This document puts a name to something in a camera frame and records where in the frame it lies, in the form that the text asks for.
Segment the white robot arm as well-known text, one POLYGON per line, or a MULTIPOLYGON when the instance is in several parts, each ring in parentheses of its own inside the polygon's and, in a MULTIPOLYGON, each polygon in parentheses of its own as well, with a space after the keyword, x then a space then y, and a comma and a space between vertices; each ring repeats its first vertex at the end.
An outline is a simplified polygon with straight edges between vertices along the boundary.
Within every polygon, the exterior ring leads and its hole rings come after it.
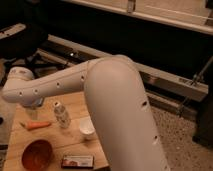
POLYGON ((30 106, 82 91, 111 171, 170 171, 143 81, 125 56, 93 59, 38 79, 14 67, 3 98, 30 106))

